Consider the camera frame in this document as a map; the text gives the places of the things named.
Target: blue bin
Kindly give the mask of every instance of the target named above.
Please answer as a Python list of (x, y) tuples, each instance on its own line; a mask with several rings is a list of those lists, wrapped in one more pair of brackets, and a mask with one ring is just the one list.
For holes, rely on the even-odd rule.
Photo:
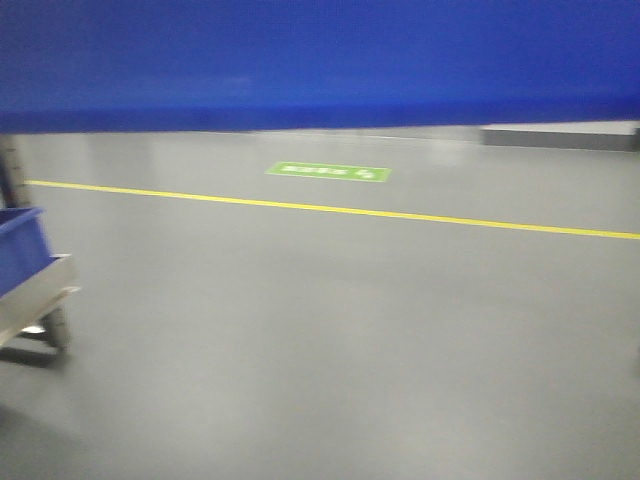
[(0, 296), (53, 262), (38, 222), (40, 208), (0, 210)]

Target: green floor sign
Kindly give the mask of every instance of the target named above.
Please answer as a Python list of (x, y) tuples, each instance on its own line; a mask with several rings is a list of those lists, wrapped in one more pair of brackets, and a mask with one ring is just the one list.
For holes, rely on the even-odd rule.
[(391, 169), (354, 167), (352, 165), (326, 165), (324, 163), (278, 162), (266, 173), (296, 177), (336, 178), (360, 182), (386, 182)]

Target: yellow lane marking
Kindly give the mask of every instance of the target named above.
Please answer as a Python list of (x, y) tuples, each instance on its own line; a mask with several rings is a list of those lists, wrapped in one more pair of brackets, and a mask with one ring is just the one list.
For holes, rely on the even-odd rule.
[(164, 192), (158, 190), (142, 190), (138, 188), (106, 187), (100, 185), (84, 185), (80, 183), (49, 182), (45, 180), (29, 180), (28, 185), (38, 187), (66, 188), (89, 192), (124, 193), (128, 195), (144, 195), (148, 197), (179, 198), (183, 200), (200, 200), (205, 202), (232, 203), (238, 205), (254, 205), (259, 207), (289, 208), (295, 210), (312, 210), (316, 212), (348, 213), (351, 215), (369, 215), (372, 217), (404, 218), (407, 220), (423, 220), (427, 222), (471, 225), (475, 227), (504, 228), (508, 230), (526, 230), (530, 232), (563, 233), (567, 235), (583, 235), (590, 237), (622, 238), (640, 240), (640, 233), (613, 232), (608, 230), (591, 230), (585, 228), (555, 227), (550, 225), (532, 225), (526, 223), (497, 222), (474, 218), (457, 218), (441, 215), (425, 215), (421, 213), (386, 212), (383, 210), (366, 210), (362, 208), (331, 207), (328, 205), (311, 205), (305, 203), (274, 202), (270, 200), (250, 200), (233, 197), (216, 197), (193, 193)]

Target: concrete floor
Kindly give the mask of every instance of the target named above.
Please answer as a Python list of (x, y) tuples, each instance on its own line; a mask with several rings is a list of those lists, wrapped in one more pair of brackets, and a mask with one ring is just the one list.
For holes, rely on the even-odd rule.
[[(20, 149), (39, 180), (640, 232), (638, 154), (428, 132)], [(277, 161), (393, 173), (264, 175)], [(640, 477), (640, 241), (33, 194), (85, 289), (67, 358), (0, 351), (3, 480)]]

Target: metal cart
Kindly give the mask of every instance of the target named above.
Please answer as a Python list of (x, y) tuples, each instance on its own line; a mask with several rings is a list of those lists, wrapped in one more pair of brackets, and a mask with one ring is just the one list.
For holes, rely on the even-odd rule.
[[(12, 136), (0, 136), (0, 190), (7, 208), (31, 204)], [(79, 287), (72, 257), (54, 258), (49, 266), (0, 296), (0, 347), (20, 336), (66, 351), (70, 335), (60, 305)]]

